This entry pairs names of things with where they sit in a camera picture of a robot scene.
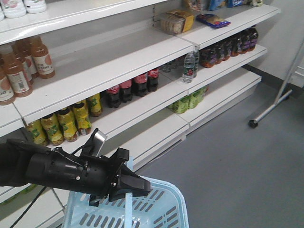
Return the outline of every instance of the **store shelf unit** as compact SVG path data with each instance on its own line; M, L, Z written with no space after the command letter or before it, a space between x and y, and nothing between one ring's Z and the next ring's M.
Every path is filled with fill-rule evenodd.
M166 0L50 0L45 12L0 21L0 45L163 1Z

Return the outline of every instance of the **clear water bottle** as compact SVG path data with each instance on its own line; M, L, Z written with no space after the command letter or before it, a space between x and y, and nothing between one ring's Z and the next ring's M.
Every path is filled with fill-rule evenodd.
M195 67L195 56L193 51L189 52L184 61L184 71L182 74L182 79L184 83L190 83L193 80L193 71Z
M195 47L195 50L194 50L193 54L194 54L194 57L195 57L193 77L196 77L196 75L198 73L199 60L200 60L200 52L199 52L199 48L197 46Z

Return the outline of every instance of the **bottle cap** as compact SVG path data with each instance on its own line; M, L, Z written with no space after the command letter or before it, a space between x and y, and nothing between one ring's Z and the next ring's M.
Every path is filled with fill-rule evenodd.
M8 45L8 44L4 44L4 45L1 45L0 46L0 54L9 54L13 52L13 48L11 47L11 45Z

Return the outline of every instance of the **gray floor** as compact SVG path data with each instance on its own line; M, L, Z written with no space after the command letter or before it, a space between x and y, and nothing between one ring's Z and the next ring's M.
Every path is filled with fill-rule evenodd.
M247 125L275 95L260 84L137 173L182 191L191 228L304 227L304 95Z

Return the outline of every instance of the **black cable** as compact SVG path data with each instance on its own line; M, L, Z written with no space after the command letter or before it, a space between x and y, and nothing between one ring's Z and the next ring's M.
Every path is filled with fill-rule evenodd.
M38 200L39 196L43 193L43 191L46 189L46 187L43 187L40 192L37 194L37 196L33 199L33 201L30 203L30 205L25 209L25 211L19 216L19 218L14 222L13 225L10 226L10 228L13 228L27 213L27 211L33 206L33 204Z

